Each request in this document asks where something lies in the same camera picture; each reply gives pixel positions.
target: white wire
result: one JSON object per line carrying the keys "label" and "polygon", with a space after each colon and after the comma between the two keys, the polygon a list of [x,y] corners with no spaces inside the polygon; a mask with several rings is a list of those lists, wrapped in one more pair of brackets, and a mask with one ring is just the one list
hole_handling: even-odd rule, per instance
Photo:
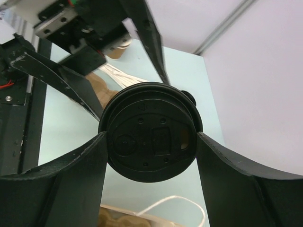
{"label": "white wire", "polygon": [[166,198],[164,198],[164,199],[161,199],[161,200],[159,200],[158,202],[154,203],[153,205],[149,206],[148,208],[146,208],[146,209],[144,209],[144,210],[142,210],[142,211],[136,213],[136,216],[141,216],[141,215],[145,214],[146,212],[150,211],[151,209],[153,209],[154,207],[160,205],[161,203],[164,203],[164,202],[166,202],[166,201],[168,201],[168,200],[172,200],[172,199],[183,199],[183,200],[186,200],[186,201],[188,201],[188,202],[190,202],[190,203],[196,205],[196,206],[201,210],[202,215],[203,215],[202,221],[201,221],[201,223],[198,225],[198,227],[202,227],[202,226],[204,225],[204,223],[205,223],[205,218],[206,218],[206,214],[205,214],[205,211],[203,210],[203,208],[202,208],[199,204],[197,204],[197,203],[195,203],[195,202],[193,202],[193,201],[191,201],[191,200],[189,200],[189,199],[187,199],[187,198],[185,198],[185,197],[178,196],[178,195],[172,195],[172,196],[166,197]]}
{"label": "white wire", "polygon": [[108,63],[102,65],[99,69],[109,75],[121,88],[126,88],[141,82],[147,82],[147,80],[126,74]]}

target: metal bracket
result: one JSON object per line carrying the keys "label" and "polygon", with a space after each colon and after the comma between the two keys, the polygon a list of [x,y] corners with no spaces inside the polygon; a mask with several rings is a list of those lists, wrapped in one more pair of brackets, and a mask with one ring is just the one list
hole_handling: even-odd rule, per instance
{"label": "metal bracket", "polygon": [[34,33],[40,38],[47,38],[55,31],[72,21],[77,17],[77,12],[72,7],[63,9],[59,14],[55,15],[34,28]]}

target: white surface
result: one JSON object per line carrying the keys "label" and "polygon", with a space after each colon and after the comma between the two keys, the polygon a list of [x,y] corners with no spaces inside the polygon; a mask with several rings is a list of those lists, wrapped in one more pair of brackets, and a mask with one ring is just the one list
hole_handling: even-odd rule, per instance
{"label": "white surface", "polygon": [[[13,10],[30,24],[55,0],[22,0]],[[242,0],[147,0],[163,36],[164,46],[193,52]],[[130,21],[130,33],[137,37]]]}
{"label": "white surface", "polygon": [[225,144],[303,175],[303,1],[258,1],[206,53]]}
{"label": "white surface", "polygon": [[10,9],[32,25],[40,22],[38,13],[56,0],[22,0]]}
{"label": "white surface", "polygon": [[0,20],[0,44],[14,38],[15,30],[4,20]]}
{"label": "white surface", "polygon": [[[204,132],[223,142],[214,100],[202,57],[165,48],[166,66],[172,85],[191,92],[204,121]],[[60,60],[66,53],[53,46],[52,59]],[[124,72],[149,80],[159,81],[158,75],[141,44],[134,41],[118,61],[111,64]],[[97,72],[117,89],[112,79]],[[53,160],[75,149],[97,134],[98,122],[84,109],[64,95],[48,88],[39,164]],[[139,183],[128,180],[107,167],[102,203],[123,209],[140,211],[167,196],[179,195],[197,202],[205,209],[196,161],[182,174],[161,183]],[[200,211],[185,201],[169,201],[149,212],[185,226],[196,227]]]}

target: red wire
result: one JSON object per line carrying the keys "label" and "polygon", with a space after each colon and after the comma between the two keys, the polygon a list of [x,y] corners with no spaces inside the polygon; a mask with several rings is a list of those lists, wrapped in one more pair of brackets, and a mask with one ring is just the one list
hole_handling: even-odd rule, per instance
{"label": "red wire", "polygon": [[10,87],[10,86],[12,86],[12,85],[14,85],[14,83],[12,83],[12,82],[11,82],[11,79],[10,79],[9,82],[8,82],[7,84],[5,84],[5,85],[0,85],[0,89],[6,88],[6,87]]}

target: brown cardboard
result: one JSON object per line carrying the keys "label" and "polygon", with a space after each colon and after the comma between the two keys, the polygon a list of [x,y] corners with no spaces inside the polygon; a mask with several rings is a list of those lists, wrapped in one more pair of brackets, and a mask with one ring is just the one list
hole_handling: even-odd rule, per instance
{"label": "brown cardboard", "polygon": [[88,74],[86,79],[89,80],[103,108],[118,93],[118,91],[109,90],[106,82],[93,72]]}

